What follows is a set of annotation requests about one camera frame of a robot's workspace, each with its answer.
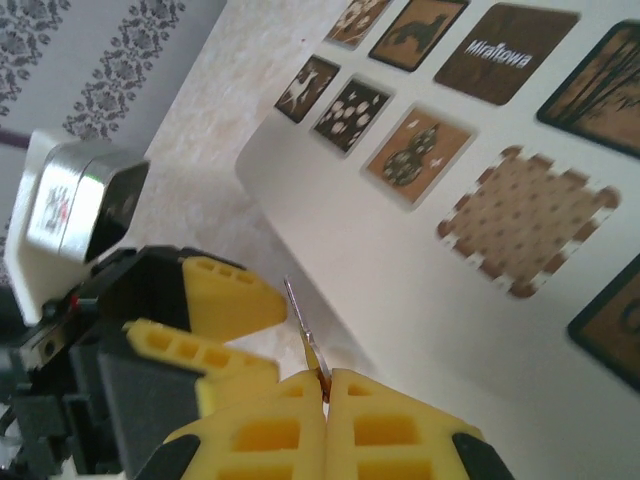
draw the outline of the animal illustration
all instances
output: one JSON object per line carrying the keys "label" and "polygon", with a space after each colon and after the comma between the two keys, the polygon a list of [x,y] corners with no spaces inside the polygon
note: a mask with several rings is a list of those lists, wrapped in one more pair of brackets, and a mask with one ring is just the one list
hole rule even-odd
{"label": "animal illustration", "polygon": [[318,72],[311,69],[309,71],[309,74],[307,75],[307,78],[303,82],[300,81],[299,77],[296,77],[296,79],[291,82],[291,85],[289,85],[289,88],[287,88],[287,91],[283,95],[283,97],[285,97],[288,94],[289,99],[285,102],[282,102],[281,106],[284,108],[287,103],[291,103],[291,113],[293,113],[298,107],[298,103],[302,103],[306,100],[309,91],[311,91],[313,80],[317,76]]}
{"label": "animal illustration", "polygon": [[416,133],[405,150],[392,154],[385,162],[382,173],[391,185],[405,187],[412,183],[424,167],[423,157],[435,147],[439,125]]}
{"label": "animal illustration", "polygon": [[402,45],[409,38],[413,38],[418,42],[416,53],[422,53],[431,45],[431,42],[433,42],[433,39],[447,18],[449,18],[448,15],[440,14],[431,23],[423,23],[418,20],[409,22],[406,25],[392,30],[391,33],[387,35],[384,45],[389,45],[392,40],[394,46]]}

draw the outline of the scissor blade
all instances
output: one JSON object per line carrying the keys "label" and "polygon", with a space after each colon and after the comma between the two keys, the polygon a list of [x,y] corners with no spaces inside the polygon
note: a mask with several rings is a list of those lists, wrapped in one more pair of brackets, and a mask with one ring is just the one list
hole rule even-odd
{"label": "scissor blade", "polygon": [[289,280],[289,277],[285,277],[284,285],[287,289],[287,295],[289,296],[289,300],[291,301],[293,312],[298,319],[298,325],[300,327],[300,338],[302,338],[302,344],[304,345],[304,354],[307,359],[307,366],[309,367],[309,370],[316,371],[318,379],[320,380],[320,385],[322,387],[324,400],[328,402],[329,395],[331,393],[331,371],[329,370],[327,362],[322,356],[322,352],[320,352],[318,345],[313,339],[313,333],[311,332],[311,329],[302,316],[302,312],[300,311],[300,307],[298,306],[298,302],[296,301],[296,297],[293,293],[293,288],[291,287],[291,281]]}

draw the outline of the deer illustration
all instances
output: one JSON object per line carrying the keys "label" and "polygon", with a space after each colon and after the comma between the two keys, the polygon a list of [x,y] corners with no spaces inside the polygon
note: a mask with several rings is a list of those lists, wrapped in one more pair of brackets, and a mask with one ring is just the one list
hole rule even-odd
{"label": "deer illustration", "polygon": [[433,39],[438,34],[438,31],[447,18],[449,18],[447,15],[441,14],[438,15],[432,23],[423,23],[417,20],[409,22],[389,33],[384,44],[389,45],[391,40],[393,40],[394,45],[402,45],[410,37],[413,37],[415,41],[418,42],[416,53],[422,53],[427,49],[431,42],[433,42]]}
{"label": "deer illustration", "polygon": [[291,102],[291,113],[293,113],[298,106],[299,102],[304,102],[311,90],[311,83],[313,79],[318,76],[318,72],[315,70],[311,70],[307,75],[307,78],[304,82],[301,82],[298,77],[295,78],[289,88],[287,88],[286,94],[289,94],[289,99],[286,102],[282,103],[282,107],[284,107],[287,103]]}

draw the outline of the damask wallpaper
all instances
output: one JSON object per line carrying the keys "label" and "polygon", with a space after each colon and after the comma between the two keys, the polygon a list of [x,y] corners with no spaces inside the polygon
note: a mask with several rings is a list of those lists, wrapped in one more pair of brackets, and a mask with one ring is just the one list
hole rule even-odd
{"label": "damask wallpaper", "polygon": [[[225,3],[0,0],[0,126],[62,127],[143,154]],[[23,164],[0,147],[0,254]]]}

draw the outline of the coaster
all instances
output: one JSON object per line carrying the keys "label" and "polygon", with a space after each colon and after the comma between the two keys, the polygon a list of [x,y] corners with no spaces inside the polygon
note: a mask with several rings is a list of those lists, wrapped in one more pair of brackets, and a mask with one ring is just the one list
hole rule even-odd
{"label": "coaster", "polygon": [[339,71],[338,65],[312,56],[282,94],[276,108],[300,123]]}
{"label": "coaster", "polygon": [[640,255],[569,324],[569,336],[640,392]]}
{"label": "coaster", "polygon": [[390,94],[354,77],[313,129],[348,154],[365,135],[389,98]]}
{"label": "coaster", "polygon": [[505,105],[578,22],[575,12],[491,7],[436,74],[436,82]]}
{"label": "coaster", "polygon": [[596,189],[574,170],[556,171],[522,147],[502,152],[462,197],[438,235],[501,289],[532,296],[609,217],[619,203],[612,187]]}
{"label": "coaster", "polygon": [[369,57],[416,71],[468,4],[467,0],[411,0]]}
{"label": "coaster", "polygon": [[469,144],[473,132],[412,107],[366,170],[409,204],[424,198]]}
{"label": "coaster", "polygon": [[355,49],[390,3],[391,0],[353,0],[325,40]]}
{"label": "coaster", "polygon": [[538,120],[640,158],[640,23],[609,30],[542,106]]}

